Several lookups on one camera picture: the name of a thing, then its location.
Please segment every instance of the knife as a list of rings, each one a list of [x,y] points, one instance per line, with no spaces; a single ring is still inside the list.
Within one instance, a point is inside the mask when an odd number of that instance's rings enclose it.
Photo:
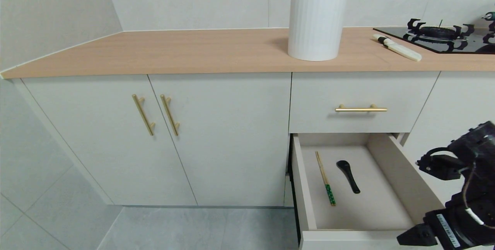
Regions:
[[[414,61],[420,61],[422,56],[419,53],[414,52],[413,50],[404,47],[403,45],[399,45],[396,42],[394,42],[392,39],[390,39],[387,36],[379,35],[379,34],[374,34],[373,38],[378,40],[378,42],[382,43],[387,49],[394,51],[401,56],[404,56],[410,60]]]

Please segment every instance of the black plastic spoon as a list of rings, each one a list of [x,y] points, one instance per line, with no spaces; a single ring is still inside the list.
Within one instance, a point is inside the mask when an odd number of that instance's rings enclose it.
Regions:
[[[355,194],[361,193],[361,190],[357,187],[356,181],[354,181],[354,178],[352,177],[352,172],[350,170],[350,164],[346,160],[340,160],[337,162],[337,167],[342,170],[342,172],[345,174],[347,179],[349,180],[350,187],[352,188],[352,191]]]

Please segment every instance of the white label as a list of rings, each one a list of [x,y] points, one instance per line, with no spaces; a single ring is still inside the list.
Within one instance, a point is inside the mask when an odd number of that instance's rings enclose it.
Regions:
[[[440,221],[440,224],[442,224],[442,227],[444,227],[445,232],[447,233],[447,236],[449,236],[449,239],[451,240],[452,245],[454,245],[455,248],[461,247],[461,244],[459,243],[458,239],[456,238],[456,235],[454,235],[454,232],[452,231],[451,227],[447,223],[447,220],[445,220],[445,217],[443,214],[437,214],[438,221]]]

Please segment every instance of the white vase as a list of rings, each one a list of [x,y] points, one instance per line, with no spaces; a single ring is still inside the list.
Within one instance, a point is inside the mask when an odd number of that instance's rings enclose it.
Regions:
[[[339,53],[347,0],[290,0],[288,54],[325,61]]]

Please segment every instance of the gold bar handle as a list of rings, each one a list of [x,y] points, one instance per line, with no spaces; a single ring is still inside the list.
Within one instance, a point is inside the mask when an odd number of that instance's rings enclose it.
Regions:
[[[143,111],[143,106],[141,104],[144,103],[145,98],[141,97],[138,99],[138,96],[133,94],[132,99],[134,99],[134,103],[136,104],[136,107],[138,107],[139,113],[141,114],[141,117],[143,118],[143,121],[145,122],[146,128],[148,129],[148,132],[150,132],[150,135],[153,136],[153,129],[154,129],[154,122],[149,123],[148,119],[146,118],[145,112]]]
[[[346,108],[343,104],[340,104],[338,108],[335,108],[336,112],[387,112],[387,108],[378,108],[375,104],[371,104],[369,108]]]
[[[180,126],[180,123],[175,123],[174,118],[172,118],[172,114],[170,113],[170,109],[168,108],[168,104],[172,100],[171,97],[165,97],[165,95],[160,95],[161,102],[163,103],[163,107],[165,107],[165,111],[167,112],[168,120],[170,120],[170,123],[172,123],[172,129],[174,130],[175,136],[179,135],[179,132],[177,132],[177,129]]]

